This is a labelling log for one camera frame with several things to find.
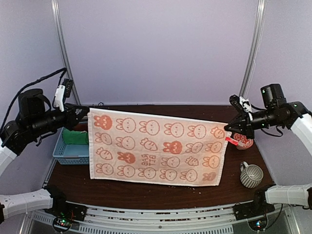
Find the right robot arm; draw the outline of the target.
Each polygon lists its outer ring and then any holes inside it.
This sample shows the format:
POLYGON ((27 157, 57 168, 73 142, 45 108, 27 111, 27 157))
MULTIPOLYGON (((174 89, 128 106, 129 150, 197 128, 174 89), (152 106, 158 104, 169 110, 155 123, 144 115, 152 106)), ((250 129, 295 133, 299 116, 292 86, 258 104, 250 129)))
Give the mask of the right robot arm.
MULTIPOLYGON (((300 139, 308 152, 311 152, 311 111, 299 101, 287 102, 280 84, 266 85, 260 91, 264 109, 255 108, 244 97, 230 96, 229 102, 238 111, 238 115, 224 129, 253 139, 256 130, 263 131, 270 127, 287 128, 300 139)), ((269 204, 289 204, 310 210, 312 208, 312 185, 266 186, 255 192, 250 211, 254 215, 260 215, 269 204)))

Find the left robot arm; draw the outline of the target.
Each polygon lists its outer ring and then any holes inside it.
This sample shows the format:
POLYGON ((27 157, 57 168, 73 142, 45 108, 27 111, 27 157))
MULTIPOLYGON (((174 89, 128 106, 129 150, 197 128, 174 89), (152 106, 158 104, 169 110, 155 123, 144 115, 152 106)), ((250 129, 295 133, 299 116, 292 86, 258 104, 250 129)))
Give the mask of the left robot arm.
MULTIPOLYGON (((58 129, 74 129, 90 109, 66 103, 64 110, 46 109, 50 101, 42 89, 30 89, 17 96, 19 113, 15 120, 8 122, 0 131, 0 171, 20 156, 32 142, 41 144, 44 138, 57 133, 58 129)), ((66 218, 70 205, 66 195, 56 186, 46 186, 37 191, 18 195, 1 195, 0 220, 30 211, 44 209, 48 213, 66 218)))

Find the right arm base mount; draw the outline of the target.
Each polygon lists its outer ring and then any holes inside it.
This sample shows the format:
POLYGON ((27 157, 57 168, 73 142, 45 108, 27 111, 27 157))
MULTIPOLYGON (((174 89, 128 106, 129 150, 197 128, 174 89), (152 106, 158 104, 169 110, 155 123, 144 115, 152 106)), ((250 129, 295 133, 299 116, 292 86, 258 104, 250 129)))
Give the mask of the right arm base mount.
POLYGON ((268 228, 268 214, 274 211, 274 205, 266 203, 258 205, 254 201, 236 203, 233 206, 236 220, 246 220, 249 228, 255 232, 265 231, 268 228))

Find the orange bunny pattern towel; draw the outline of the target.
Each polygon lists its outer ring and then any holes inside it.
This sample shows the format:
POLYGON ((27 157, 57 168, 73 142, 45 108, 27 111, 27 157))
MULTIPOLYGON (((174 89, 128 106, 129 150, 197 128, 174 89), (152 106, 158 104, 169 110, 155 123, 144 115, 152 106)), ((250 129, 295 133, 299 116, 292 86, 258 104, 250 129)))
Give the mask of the orange bunny pattern towel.
POLYGON ((224 123, 90 109, 91 179, 205 187, 220 183, 224 123))

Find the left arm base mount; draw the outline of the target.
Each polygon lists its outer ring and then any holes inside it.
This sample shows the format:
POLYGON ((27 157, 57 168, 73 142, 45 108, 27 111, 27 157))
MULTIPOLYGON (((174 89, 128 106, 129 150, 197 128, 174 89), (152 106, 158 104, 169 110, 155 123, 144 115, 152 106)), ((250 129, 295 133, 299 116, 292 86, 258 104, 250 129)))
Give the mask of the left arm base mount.
POLYGON ((85 220, 87 207, 66 202, 62 211, 57 211, 53 208, 44 209, 44 211, 54 217, 52 221, 53 229, 58 233, 64 233, 71 229, 77 230, 79 228, 79 223, 85 220))

